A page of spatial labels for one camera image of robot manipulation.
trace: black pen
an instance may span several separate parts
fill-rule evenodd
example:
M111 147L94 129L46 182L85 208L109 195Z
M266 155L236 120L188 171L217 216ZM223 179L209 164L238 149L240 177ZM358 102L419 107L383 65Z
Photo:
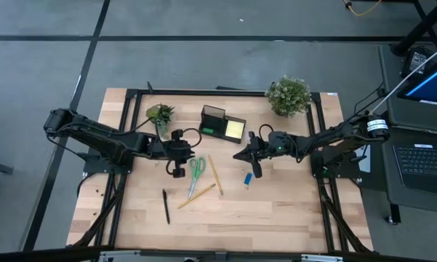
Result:
M163 189L163 203L165 204L165 213L167 214L167 222L169 224L169 213L168 213L168 204L167 204L167 193L165 189Z

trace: wooden tabletop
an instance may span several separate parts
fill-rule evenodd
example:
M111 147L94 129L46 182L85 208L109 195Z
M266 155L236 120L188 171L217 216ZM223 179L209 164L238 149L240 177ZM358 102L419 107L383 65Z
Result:
M126 89L107 89L99 122L117 128L123 109ZM342 121L339 98L335 93L321 93L326 126ZM296 114L292 118L275 115L265 98L198 96L198 95L143 95L138 123L146 120L145 111L157 104L175 107L169 131L197 128L203 105L226 110L229 116L246 120L245 133L258 133L261 124L293 135L309 135L307 117ZM131 121L132 112L127 119ZM154 133L154 126L140 129ZM263 128L267 139L269 130ZM194 144L198 135L185 133L184 139ZM242 150L246 139L236 143L202 136L193 150L196 156L215 164L224 191L221 196L215 186L181 209L177 207L188 198L191 171L185 164L186 177L175 179L165 173L166 162L135 158L128 176L115 246L129 249L160 250L227 250L261 252L326 252L320 199L315 179L310 171L309 157L301 163L288 156L261 161L263 177L253 178L249 189L244 178L252 171L250 164L232 156ZM94 222L100 212L107 174L96 174L81 187L68 244L74 243ZM197 181L195 192L214 183L210 163ZM349 180L337 180L342 213L357 237L372 248L360 192ZM162 189L168 195L171 224L167 223ZM105 225L103 243L107 243L111 218ZM335 246L339 248L337 229L332 219Z

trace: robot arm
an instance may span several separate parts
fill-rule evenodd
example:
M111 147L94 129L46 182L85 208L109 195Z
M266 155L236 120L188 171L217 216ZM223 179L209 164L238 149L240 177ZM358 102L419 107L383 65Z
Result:
M233 158L251 163L255 177L261 178L262 168L259 161L262 159L288 155L299 163L317 148L342 140L341 143L327 147L322 152L325 163L335 162L363 145L386 141L389 132L385 121L379 116L363 115L353 117L310 137L290 135L282 131L270 132L268 142L255 136L252 131L249 132L249 137L250 144Z
M175 168L168 171L174 178L185 176L180 167L194 152L185 140L182 130L172 132L172 139L160 141L155 134L122 132L104 124L92 121L70 109L57 109L50 112L44 125L49 138L71 137L100 152L102 158L112 164L123 165L131 155L155 160L174 161Z

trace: scissors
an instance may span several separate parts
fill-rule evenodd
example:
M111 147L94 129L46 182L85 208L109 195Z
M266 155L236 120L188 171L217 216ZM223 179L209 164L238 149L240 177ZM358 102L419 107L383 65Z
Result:
M196 157L189 161L189 167L192 171L192 180L191 180L191 187L189 188L189 199L192 196L192 192L194 191L194 188L196 187L196 182L199 176L202 174L202 172L205 170L205 158L203 157Z

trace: gray carpet floor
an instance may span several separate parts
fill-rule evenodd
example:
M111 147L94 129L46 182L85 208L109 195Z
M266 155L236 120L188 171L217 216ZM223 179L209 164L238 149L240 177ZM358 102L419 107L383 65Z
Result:
M435 5L421 3L426 12ZM0 0L0 34L92 35L102 5L103 0ZM354 2L359 11L371 5ZM401 3L380 4L355 17L341 1L112 0L101 35L403 36L419 21L414 5ZM143 88L150 81L154 88L264 90L286 74L306 80L314 92L338 92L349 116L382 82L377 45L99 42L78 112L96 119L108 87ZM88 48L88 41L0 41L0 162L15 168L12 176L0 174L0 252L20 249L54 150L43 123L51 109L70 103ZM68 146L86 150L74 142ZM64 154L36 249L64 246L82 167L80 159ZM375 250L437 260L437 213L401 207L403 223L390 226L383 220L389 212L386 195L364 191L363 198Z

